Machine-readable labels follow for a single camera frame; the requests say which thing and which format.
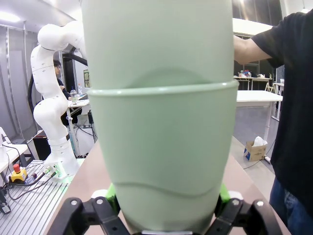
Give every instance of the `cardboard box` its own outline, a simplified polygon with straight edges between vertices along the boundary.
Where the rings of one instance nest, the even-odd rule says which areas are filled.
[[[265,157],[266,153],[266,145],[262,146],[253,146],[254,141],[248,141],[246,143],[246,148],[244,152],[244,156],[249,160],[249,161],[257,161],[257,160],[262,160]]]

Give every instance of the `black hair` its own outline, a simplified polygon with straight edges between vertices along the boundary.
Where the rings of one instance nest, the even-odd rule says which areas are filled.
[[[53,65],[54,67],[58,67],[58,66],[61,66],[61,63],[58,60],[53,60]]]

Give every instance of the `gray floor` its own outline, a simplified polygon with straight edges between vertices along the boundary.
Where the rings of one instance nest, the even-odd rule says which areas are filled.
[[[232,139],[230,153],[237,162],[246,168],[248,176],[254,181],[262,194],[269,199],[270,190],[275,178],[271,165],[266,161],[249,162],[243,157],[246,141],[253,141],[257,136],[263,137],[265,123],[267,118],[267,108],[237,108],[236,124],[234,128],[234,137]],[[277,133],[278,121],[271,118],[268,133],[268,156],[271,157],[273,147],[271,148]]]

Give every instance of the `white robotic arm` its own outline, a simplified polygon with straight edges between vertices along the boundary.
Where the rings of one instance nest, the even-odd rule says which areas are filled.
[[[67,99],[56,79],[53,54],[71,44],[86,57],[83,25],[78,21],[64,27],[47,24],[39,31],[38,41],[39,45],[31,53],[31,67],[36,89],[44,100],[36,105],[34,118],[45,131],[51,148],[45,165],[56,168],[59,172],[57,177],[63,179],[76,173],[78,163],[67,128],[60,118],[67,110]]]

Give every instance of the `person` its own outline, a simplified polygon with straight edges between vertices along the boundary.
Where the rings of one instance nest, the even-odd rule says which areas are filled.
[[[243,40],[234,36],[240,64],[268,59],[285,65],[285,88],[271,158],[275,180],[270,204],[293,235],[313,234],[313,10]]]
[[[55,70],[55,75],[57,76],[57,80],[60,86],[61,91],[63,92],[64,96],[68,100],[72,100],[72,97],[70,97],[70,94],[66,91],[65,86],[63,85],[63,82],[58,78],[58,75],[61,72],[61,63],[58,60],[53,60],[53,65],[54,65],[54,70]]]

